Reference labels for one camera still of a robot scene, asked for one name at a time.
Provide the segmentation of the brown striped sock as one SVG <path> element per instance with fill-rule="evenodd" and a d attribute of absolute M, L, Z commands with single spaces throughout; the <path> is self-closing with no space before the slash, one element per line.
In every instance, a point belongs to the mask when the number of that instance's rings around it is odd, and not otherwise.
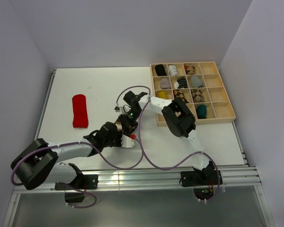
<path fill-rule="evenodd" d="M 116 127 L 117 127 L 117 129 L 118 129 L 119 131 L 122 131 L 122 130 L 123 130 L 122 123 L 121 123 L 121 121 L 120 121 L 119 119 L 117 119 L 117 120 L 115 121 L 115 125 L 116 125 Z"/>

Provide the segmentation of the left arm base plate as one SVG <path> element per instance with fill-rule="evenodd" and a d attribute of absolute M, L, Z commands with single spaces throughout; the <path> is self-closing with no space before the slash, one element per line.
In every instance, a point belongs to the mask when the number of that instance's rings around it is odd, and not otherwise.
<path fill-rule="evenodd" d="M 78 175 L 67 185 L 73 190 L 94 190 L 98 186 L 98 175 Z"/>

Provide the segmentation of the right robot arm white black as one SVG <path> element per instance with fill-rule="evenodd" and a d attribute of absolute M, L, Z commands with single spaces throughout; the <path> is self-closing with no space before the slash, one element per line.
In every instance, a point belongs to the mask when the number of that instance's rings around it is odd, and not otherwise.
<path fill-rule="evenodd" d="M 124 101 L 129 110 L 122 110 L 116 121 L 121 125 L 124 135 L 129 136 L 140 129 L 139 121 L 143 111 L 162 115 L 170 132 L 182 139 L 187 149 L 194 151 L 192 166 L 196 181 L 206 184 L 211 180 L 215 165 L 204 153 L 204 148 L 197 138 L 195 117 L 181 98 L 164 99 L 150 96 L 146 92 L 136 95 L 129 91 L 125 94 Z"/>

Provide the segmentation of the dark green reindeer sock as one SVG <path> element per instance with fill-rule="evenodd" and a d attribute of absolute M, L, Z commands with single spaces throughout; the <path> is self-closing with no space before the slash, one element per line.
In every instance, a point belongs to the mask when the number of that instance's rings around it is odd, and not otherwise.
<path fill-rule="evenodd" d="M 196 114 L 197 114 L 198 119 L 206 119 L 207 118 L 207 106 L 198 105 L 196 108 Z"/>

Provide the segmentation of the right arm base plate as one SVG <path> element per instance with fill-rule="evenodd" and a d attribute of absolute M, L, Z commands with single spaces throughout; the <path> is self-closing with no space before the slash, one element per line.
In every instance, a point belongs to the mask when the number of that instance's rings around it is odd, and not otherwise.
<path fill-rule="evenodd" d="M 180 175 L 179 184 L 183 187 L 218 185 L 218 175 L 220 176 L 220 184 L 223 184 L 221 173 L 219 172 L 217 175 L 216 171 L 209 176 L 203 176 L 197 171 L 182 171 Z"/>

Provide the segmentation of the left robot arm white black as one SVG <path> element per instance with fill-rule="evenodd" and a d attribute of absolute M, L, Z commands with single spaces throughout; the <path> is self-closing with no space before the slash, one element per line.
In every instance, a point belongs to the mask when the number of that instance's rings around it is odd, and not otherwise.
<path fill-rule="evenodd" d="M 124 147 L 126 138 L 130 138 L 130 133 L 119 129 L 112 122 L 106 122 L 99 130 L 75 142 L 53 144 L 38 138 L 11 163 L 11 183 L 24 186 L 27 190 L 35 189 L 43 183 L 82 189 L 89 184 L 88 180 L 74 163 L 66 161 L 101 155 L 105 148 Z"/>

